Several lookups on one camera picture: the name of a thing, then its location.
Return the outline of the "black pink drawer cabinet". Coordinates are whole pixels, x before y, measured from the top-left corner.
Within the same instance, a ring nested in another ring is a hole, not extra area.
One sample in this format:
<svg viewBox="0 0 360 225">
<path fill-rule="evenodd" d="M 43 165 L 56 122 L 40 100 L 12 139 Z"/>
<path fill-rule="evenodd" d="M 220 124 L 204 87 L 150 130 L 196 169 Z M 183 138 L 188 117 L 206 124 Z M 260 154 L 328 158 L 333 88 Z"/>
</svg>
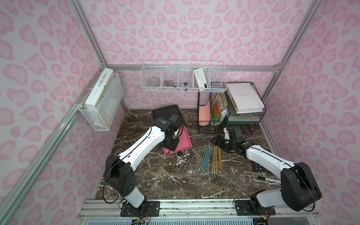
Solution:
<svg viewBox="0 0 360 225">
<path fill-rule="evenodd" d="M 154 109 L 151 115 L 153 120 L 156 120 L 157 118 L 168 120 L 170 119 L 171 116 L 177 115 L 182 119 L 183 125 L 187 127 L 185 119 L 178 105 L 171 105 L 171 106 L 165 106 L 162 108 Z"/>
</svg>

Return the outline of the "pink top drawer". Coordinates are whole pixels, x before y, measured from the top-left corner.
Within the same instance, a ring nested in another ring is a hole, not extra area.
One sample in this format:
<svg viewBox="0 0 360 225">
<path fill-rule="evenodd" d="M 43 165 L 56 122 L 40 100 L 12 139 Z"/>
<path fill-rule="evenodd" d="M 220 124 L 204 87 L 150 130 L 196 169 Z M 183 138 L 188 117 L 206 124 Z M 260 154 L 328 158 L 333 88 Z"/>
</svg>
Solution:
<svg viewBox="0 0 360 225">
<path fill-rule="evenodd" d="M 186 127 L 184 127 L 184 132 L 182 133 L 181 137 L 180 137 L 180 141 L 179 144 L 176 148 L 175 151 L 170 151 L 169 149 L 164 148 L 164 155 L 165 156 L 169 156 L 169 155 L 174 155 L 174 154 L 178 154 L 178 153 L 182 153 L 183 151 L 189 150 L 191 149 L 192 143 L 190 141 L 190 138 L 188 136 L 188 132 Z"/>
</svg>

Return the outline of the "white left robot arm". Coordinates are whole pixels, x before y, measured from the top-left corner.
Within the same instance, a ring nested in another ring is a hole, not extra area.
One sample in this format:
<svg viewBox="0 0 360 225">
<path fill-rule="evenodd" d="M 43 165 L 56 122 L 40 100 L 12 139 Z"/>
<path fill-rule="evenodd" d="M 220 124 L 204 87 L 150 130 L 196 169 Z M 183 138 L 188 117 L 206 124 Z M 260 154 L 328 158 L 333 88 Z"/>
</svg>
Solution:
<svg viewBox="0 0 360 225">
<path fill-rule="evenodd" d="M 175 151 L 180 142 L 183 119 L 174 114 L 168 120 L 157 118 L 145 134 L 119 155 L 111 154 L 106 159 L 105 183 L 116 190 L 137 215 L 149 212 L 147 200 L 137 187 L 135 170 L 142 160 L 157 145 Z"/>
</svg>

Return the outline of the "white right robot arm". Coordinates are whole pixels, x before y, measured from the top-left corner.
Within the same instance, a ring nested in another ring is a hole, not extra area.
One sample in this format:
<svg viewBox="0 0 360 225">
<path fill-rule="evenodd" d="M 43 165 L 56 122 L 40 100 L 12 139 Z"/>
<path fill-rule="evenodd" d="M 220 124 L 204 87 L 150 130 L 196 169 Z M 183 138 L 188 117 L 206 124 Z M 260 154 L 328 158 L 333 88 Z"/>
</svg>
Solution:
<svg viewBox="0 0 360 225">
<path fill-rule="evenodd" d="M 274 207 L 289 207 L 299 212 L 314 206 L 322 198 L 321 190 L 310 169 L 304 163 L 294 163 L 265 150 L 260 145 L 247 141 L 239 127 L 224 128 L 224 136 L 218 135 L 212 144 L 227 153 L 237 153 L 256 162 L 279 178 L 280 188 L 262 190 L 251 195 L 248 203 L 237 201 L 238 214 L 270 216 Z"/>
</svg>

